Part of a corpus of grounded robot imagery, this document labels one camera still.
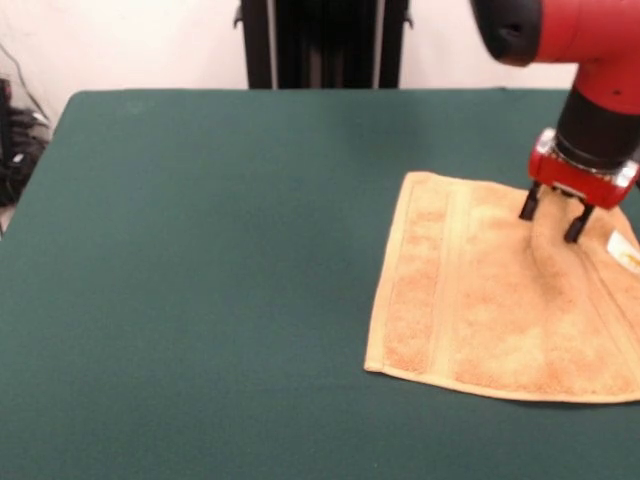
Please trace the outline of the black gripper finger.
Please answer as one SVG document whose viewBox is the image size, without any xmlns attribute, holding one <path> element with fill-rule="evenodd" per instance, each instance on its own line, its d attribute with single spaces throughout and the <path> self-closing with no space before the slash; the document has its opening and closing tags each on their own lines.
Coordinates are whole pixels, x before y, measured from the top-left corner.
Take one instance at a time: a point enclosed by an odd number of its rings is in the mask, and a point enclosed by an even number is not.
<svg viewBox="0 0 640 480">
<path fill-rule="evenodd" d="M 539 192 L 542 184 L 539 181 L 533 181 L 528 190 L 524 204 L 519 213 L 519 218 L 524 221 L 531 221 L 537 211 L 539 204 Z"/>
<path fill-rule="evenodd" d="M 572 217 L 564 233 L 564 241 L 567 244 L 575 244 L 579 241 L 595 209 L 596 207 L 589 203 L 573 202 L 570 204 L 569 212 Z"/>
</svg>

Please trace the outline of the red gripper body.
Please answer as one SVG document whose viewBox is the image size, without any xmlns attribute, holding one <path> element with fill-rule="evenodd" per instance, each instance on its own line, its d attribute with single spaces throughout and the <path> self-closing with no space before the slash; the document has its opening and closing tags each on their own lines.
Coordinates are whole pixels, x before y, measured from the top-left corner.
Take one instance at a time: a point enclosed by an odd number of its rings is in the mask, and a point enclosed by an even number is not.
<svg viewBox="0 0 640 480">
<path fill-rule="evenodd" d="M 542 186 L 555 188 L 595 207 L 611 210 L 626 198 L 639 179 L 639 163 L 629 159 L 610 171 L 578 166 L 557 149 L 556 131 L 545 128 L 531 151 L 528 173 L 533 181 L 539 181 Z"/>
</svg>

